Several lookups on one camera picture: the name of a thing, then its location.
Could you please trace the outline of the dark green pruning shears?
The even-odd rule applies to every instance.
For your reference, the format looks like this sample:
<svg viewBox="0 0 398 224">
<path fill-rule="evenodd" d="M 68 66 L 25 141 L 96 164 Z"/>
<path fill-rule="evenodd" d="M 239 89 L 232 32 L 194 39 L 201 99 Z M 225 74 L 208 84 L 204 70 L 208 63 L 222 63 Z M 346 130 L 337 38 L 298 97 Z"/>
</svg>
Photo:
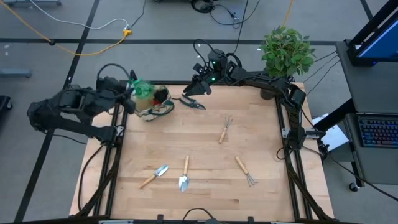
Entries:
<svg viewBox="0 0 398 224">
<path fill-rule="evenodd" d="M 185 106 L 188 106 L 190 108 L 195 108 L 199 110 L 206 110 L 205 106 L 202 105 L 201 103 L 197 102 L 197 100 L 190 98 L 189 96 L 186 96 L 184 94 L 181 95 L 181 97 L 178 99 L 182 104 Z"/>
</svg>

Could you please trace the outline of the monitor on black stand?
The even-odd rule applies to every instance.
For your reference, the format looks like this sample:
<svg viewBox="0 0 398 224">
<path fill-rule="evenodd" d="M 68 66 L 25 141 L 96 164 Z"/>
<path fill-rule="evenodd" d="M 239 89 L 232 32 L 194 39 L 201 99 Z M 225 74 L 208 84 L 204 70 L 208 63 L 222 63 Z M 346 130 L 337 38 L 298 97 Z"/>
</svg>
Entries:
<svg viewBox="0 0 398 224">
<path fill-rule="evenodd" d="M 351 64 L 357 67 L 398 62 L 398 0 L 388 0 L 347 46 Z"/>
</svg>

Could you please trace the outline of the green spray bottle white nozzle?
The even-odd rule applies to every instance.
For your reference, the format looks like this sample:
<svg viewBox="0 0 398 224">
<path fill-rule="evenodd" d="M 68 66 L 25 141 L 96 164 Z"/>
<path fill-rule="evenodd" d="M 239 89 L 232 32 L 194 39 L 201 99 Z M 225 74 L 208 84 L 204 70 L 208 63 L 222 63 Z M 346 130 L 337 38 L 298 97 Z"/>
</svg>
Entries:
<svg viewBox="0 0 398 224">
<path fill-rule="evenodd" d="M 135 90 L 132 93 L 133 96 L 147 99 L 154 94 L 155 86 L 151 82 L 142 79 L 130 80 L 130 82 L 134 82 L 135 86 Z"/>
</svg>

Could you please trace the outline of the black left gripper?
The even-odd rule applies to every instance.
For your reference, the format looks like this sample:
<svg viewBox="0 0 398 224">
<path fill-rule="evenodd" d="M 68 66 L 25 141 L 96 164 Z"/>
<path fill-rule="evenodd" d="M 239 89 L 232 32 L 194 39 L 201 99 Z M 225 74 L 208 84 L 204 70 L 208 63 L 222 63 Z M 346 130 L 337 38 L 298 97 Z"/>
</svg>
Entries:
<svg viewBox="0 0 398 224">
<path fill-rule="evenodd" d="M 136 104 L 130 99 L 130 95 L 134 92 L 134 82 L 128 80 L 117 80 L 113 77 L 101 77 L 96 79 L 97 90 L 108 90 L 113 93 L 116 98 L 116 102 L 123 104 L 124 109 L 128 114 L 134 114 Z"/>
</svg>

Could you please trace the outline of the green plant in black pot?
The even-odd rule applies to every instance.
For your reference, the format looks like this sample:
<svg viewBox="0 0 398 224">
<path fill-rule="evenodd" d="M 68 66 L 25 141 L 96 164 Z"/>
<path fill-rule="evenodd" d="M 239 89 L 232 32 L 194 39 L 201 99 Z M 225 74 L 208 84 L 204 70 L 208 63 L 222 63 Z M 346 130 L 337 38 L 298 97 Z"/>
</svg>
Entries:
<svg viewBox="0 0 398 224">
<path fill-rule="evenodd" d="M 264 36 L 261 44 L 264 70 L 274 78 L 293 82 L 294 75 L 303 75 L 315 63 L 315 49 L 308 36 L 293 28 L 277 27 Z"/>
</svg>

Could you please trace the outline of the wide steel trowel wooden handle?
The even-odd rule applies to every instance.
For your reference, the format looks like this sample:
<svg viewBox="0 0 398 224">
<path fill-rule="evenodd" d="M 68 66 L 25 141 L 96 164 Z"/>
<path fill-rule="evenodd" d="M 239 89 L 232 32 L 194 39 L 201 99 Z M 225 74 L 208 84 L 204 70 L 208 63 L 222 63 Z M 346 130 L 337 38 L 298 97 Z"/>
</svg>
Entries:
<svg viewBox="0 0 398 224">
<path fill-rule="evenodd" d="M 182 176 L 179 177 L 178 185 L 181 192 L 186 191 L 189 185 L 189 178 L 187 177 L 189 165 L 189 156 L 185 156 L 185 163 Z"/>
</svg>

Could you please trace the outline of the black caster base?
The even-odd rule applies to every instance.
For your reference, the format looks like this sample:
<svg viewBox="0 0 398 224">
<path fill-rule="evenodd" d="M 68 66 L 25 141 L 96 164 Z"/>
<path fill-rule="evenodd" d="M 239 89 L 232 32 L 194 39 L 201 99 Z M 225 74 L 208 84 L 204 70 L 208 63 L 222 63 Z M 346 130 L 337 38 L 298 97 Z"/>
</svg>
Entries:
<svg viewBox="0 0 398 224">
<path fill-rule="evenodd" d="M 7 111 L 12 108 L 11 98 L 9 96 L 0 95 L 0 111 Z"/>
</svg>

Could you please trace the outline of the three-prong cultivator wooden handle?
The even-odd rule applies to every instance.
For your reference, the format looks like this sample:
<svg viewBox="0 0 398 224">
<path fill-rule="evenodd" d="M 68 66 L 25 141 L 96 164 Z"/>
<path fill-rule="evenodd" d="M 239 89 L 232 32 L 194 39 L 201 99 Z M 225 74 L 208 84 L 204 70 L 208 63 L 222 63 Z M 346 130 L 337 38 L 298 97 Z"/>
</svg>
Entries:
<svg viewBox="0 0 398 224">
<path fill-rule="evenodd" d="M 219 138 L 219 140 L 218 140 L 218 143 L 219 143 L 219 144 L 222 144 L 222 143 L 223 143 L 224 137 L 225 137 L 225 135 L 226 135 L 226 133 L 227 133 L 228 128 L 231 126 L 232 122 L 233 122 L 233 118 L 232 118 L 232 117 L 230 117 L 230 116 L 225 117 L 224 128 L 223 128 L 223 131 L 222 131 L 222 133 L 221 133 L 221 136 L 220 136 L 220 138 Z"/>
</svg>

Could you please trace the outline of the black keyboard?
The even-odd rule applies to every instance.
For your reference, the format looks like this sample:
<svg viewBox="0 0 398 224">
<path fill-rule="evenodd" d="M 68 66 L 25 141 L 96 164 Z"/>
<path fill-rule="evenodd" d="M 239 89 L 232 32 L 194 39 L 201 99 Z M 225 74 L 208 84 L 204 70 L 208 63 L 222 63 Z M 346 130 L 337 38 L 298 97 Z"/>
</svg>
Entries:
<svg viewBox="0 0 398 224">
<path fill-rule="evenodd" d="M 398 149 L 398 115 L 350 113 L 343 122 L 356 147 Z"/>
</svg>

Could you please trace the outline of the grey metal base leg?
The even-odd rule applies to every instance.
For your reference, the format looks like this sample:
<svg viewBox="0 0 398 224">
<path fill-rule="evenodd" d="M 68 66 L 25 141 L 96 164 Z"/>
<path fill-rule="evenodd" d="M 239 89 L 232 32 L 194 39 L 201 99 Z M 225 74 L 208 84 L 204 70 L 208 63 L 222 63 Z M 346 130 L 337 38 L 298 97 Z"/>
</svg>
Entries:
<svg viewBox="0 0 398 224">
<path fill-rule="evenodd" d="M 3 77 L 26 77 L 30 78 L 32 73 L 30 70 L 17 68 L 0 68 L 0 78 Z"/>
<path fill-rule="evenodd" d="M 61 6 L 60 0 L 2 0 L 8 6 L 15 6 L 16 4 L 50 4 L 54 3 L 57 6 Z"/>
</svg>

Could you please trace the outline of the beige green-trimmed gardening bag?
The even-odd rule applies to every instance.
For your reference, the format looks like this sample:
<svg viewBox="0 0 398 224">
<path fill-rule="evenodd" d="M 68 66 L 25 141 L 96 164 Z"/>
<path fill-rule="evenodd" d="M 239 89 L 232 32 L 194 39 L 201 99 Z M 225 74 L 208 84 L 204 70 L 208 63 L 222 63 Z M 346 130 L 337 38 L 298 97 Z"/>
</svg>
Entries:
<svg viewBox="0 0 398 224">
<path fill-rule="evenodd" d="M 160 116 L 165 116 L 175 108 L 166 86 L 154 86 L 150 90 L 149 93 L 140 94 L 134 90 L 132 95 L 132 100 L 136 104 L 134 113 L 144 121 L 153 121 Z"/>
</svg>

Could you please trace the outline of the white paper sheet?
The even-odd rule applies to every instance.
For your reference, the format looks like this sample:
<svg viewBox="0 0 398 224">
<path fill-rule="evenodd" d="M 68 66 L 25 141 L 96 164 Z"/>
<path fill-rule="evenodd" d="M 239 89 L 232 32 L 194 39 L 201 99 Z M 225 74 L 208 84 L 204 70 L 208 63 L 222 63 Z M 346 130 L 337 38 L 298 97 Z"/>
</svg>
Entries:
<svg viewBox="0 0 398 224">
<path fill-rule="evenodd" d="M 326 131 L 326 134 L 318 140 L 318 149 L 320 152 L 332 151 L 346 143 L 349 139 L 341 128 L 336 124 Z"/>
</svg>

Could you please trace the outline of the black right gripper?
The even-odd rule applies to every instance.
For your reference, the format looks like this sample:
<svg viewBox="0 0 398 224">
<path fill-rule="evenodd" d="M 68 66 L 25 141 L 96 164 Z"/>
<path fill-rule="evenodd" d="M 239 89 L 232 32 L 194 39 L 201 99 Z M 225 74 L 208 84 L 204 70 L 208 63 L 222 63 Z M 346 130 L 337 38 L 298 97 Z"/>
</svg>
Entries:
<svg viewBox="0 0 398 224">
<path fill-rule="evenodd" d="M 196 63 L 193 70 L 197 74 L 193 75 L 192 82 L 183 90 L 186 96 L 202 95 L 203 91 L 206 95 L 210 95 L 212 90 L 210 85 L 214 85 L 225 77 L 227 68 L 226 62 L 209 61 L 205 66 Z"/>
</svg>

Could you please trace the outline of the grey equipment cart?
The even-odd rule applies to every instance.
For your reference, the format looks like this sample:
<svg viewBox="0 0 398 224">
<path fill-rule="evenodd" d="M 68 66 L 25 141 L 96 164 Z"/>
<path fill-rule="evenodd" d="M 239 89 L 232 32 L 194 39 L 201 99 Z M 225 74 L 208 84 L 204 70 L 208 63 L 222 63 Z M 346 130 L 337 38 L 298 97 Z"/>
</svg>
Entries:
<svg viewBox="0 0 398 224">
<path fill-rule="evenodd" d="M 372 67 L 351 64 L 344 42 L 336 44 L 353 111 L 357 114 L 398 115 L 398 63 L 379 62 Z M 398 185 L 398 149 L 356 147 L 350 140 L 355 171 L 372 184 Z"/>
</svg>

